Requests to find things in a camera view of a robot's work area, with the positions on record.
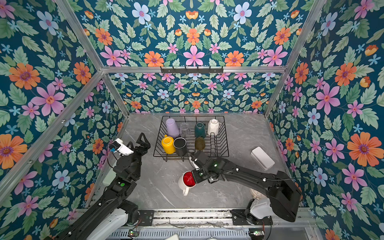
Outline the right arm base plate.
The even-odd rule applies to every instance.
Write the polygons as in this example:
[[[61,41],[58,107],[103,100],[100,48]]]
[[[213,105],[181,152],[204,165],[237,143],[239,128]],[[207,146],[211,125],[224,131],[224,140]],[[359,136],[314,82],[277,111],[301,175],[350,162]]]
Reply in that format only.
[[[258,219],[253,216],[248,209],[230,210],[234,226],[271,226],[273,225],[272,217],[268,216]]]

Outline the white ceramic mug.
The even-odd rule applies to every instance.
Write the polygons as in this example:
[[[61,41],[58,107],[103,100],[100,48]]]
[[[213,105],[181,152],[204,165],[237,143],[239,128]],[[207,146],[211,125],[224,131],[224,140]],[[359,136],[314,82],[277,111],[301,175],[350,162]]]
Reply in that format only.
[[[207,134],[209,136],[217,136],[219,134],[221,123],[217,119],[211,119],[208,123]]]

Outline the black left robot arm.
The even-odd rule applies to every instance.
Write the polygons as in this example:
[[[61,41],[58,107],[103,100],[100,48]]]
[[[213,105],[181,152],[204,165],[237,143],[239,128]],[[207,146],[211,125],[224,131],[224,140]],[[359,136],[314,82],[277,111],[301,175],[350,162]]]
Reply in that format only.
[[[111,152],[121,155],[113,167],[116,177],[94,205],[57,236],[48,236],[46,240],[105,240],[126,224],[134,227],[140,224],[138,205],[127,198],[137,186],[142,156],[148,153],[151,144],[144,133],[139,135],[137,144],[124,145],[120,139],[110,144]]]

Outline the lilac plastic cup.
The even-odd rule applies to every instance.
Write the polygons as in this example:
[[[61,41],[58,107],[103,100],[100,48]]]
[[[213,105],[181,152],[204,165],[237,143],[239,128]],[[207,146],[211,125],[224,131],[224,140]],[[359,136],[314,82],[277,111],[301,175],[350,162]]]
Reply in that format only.
[[[177,138],[180,135],[180,130],[178,128],[178,125],[173,118],[169,118],[166,120],[166,128],[168,136],[172,138]]]

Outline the yellow mug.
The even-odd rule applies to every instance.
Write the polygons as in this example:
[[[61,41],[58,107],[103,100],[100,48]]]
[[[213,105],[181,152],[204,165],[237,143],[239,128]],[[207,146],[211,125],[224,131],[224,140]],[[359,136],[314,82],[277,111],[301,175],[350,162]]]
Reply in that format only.
[[[176,152],[176,148],[174,146],[174,138],[171,136],[165,135],[162,139],[162,147],[164,152],[168,155],[174,154]]]

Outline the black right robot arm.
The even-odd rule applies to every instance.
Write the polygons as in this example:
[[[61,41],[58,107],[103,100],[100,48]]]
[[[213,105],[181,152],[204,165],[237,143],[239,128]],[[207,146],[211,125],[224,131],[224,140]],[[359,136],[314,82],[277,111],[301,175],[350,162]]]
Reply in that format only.
[[[265,195],[275,215],[288,222],[296,221],[302,191],[285,172],[257,172],[225,158],[212,158],[202,151],[192,153],[189,160],[197,166],[192,171],[197,184],[205,180],[209,183],[228,181],[241,184]]]

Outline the clear drinking glass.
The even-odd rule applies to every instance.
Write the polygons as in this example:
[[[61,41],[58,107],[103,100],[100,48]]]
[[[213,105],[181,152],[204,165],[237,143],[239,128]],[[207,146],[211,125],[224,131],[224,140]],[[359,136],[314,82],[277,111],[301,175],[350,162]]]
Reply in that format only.
[[[180,135],[183,138],[186,138],[190,134],[190,125],[187,122],[183,122],[180,124]]]

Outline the olive textured glass tumbler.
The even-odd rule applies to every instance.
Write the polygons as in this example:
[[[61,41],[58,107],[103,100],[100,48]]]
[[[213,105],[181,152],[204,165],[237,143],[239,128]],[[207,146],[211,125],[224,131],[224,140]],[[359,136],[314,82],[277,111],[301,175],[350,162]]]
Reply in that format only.
[[[203,137],[197,137],[195,140],[195,150],[203,151],[206,147],[205,139]]]

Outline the green mug cream interior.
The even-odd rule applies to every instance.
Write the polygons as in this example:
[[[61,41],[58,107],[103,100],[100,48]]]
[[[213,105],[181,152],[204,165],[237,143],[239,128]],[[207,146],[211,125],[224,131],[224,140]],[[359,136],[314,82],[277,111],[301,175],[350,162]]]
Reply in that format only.
[[[206,126],[202,122],[197,122],[195,125],[195,137],[205,138],[206,137]]]

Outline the white mug red interior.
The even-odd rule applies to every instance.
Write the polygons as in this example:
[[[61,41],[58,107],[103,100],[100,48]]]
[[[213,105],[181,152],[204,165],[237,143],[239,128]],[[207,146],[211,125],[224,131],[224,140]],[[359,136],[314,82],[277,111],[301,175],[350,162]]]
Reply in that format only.
[[[179,188],[183,191],[183,196],[187,196],[189,190],[196,186],[196,181],[191,171],[183,173],[178,181]]]

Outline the black mug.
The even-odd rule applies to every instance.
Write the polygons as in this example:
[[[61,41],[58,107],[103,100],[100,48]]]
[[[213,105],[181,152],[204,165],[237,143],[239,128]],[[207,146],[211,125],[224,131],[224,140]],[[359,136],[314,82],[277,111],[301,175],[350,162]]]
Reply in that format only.
[[[180,157],[185,156],[188,153],[187,141],[185,138],[178,137],[174,140],[174,148],[176,154]]]

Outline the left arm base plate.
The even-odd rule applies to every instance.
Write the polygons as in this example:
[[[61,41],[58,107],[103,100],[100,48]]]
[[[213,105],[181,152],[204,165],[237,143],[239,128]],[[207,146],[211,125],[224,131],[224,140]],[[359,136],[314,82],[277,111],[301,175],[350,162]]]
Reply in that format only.
[[[154,220],[154,210],[139,210],[139,222],[138,227],[152,226]]]

